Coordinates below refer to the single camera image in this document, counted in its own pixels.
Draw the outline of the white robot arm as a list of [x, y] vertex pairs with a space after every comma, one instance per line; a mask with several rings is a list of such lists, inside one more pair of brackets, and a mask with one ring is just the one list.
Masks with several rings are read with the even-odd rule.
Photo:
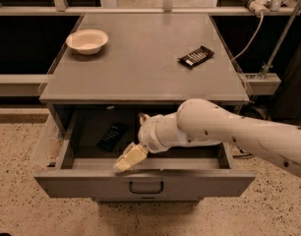
[[124, 172], [149, 153], [175, 147], [228, 143], [301, 178], [301, 127], [233, 114], [199, 98], [184, 101], [176, 112], [140, 116], [138, 140], [114, 163]]

